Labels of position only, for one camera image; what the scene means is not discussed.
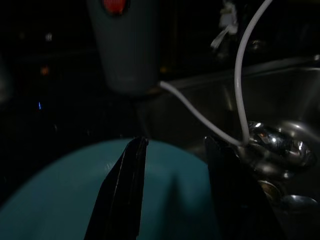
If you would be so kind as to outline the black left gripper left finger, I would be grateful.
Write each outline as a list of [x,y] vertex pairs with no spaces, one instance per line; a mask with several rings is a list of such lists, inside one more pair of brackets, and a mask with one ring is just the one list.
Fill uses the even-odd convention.
[[148,144],[142,136],[131,140],[105,177],[85,232],[86,240],[138,237]]

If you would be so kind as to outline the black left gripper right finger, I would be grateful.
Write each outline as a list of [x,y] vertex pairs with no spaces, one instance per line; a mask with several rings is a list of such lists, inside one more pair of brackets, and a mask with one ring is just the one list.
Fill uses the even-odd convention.
[[258,181],[234,150],[204,138],[213,208],[223,240],[284,240],[286,235]]

